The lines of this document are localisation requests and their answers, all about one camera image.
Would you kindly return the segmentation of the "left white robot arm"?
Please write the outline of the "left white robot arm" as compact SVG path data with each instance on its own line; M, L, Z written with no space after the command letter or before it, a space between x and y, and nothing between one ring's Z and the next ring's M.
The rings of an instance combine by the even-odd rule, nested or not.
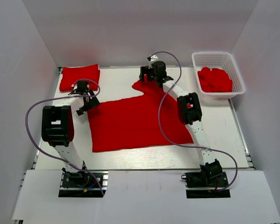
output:
M77 172L73 181L78 186L85 186L89 182L89 174L85 162L80 158L74 146L73 114L78 116L99 106L100 102L90 84L97 85L90 79L80 79L72 84L69 97L57 105L48 105L42 109L42 140L53 147L63 160L66 170Z

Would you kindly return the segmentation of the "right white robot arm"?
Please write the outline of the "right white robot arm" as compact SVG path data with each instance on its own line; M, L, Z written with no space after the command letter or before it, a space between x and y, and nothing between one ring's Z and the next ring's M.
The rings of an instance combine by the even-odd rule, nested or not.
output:
M155 81L165 95L171 96L177 103L179 120L190 133L200 161L200 175L189 178L189 181L202 187L212 185L218 187L223 169L212 153L205 136L198 95L195 92L188 93L178 86L174 79L167 75L163 61L154 61L147 66L141 66L139 79L142 82Z

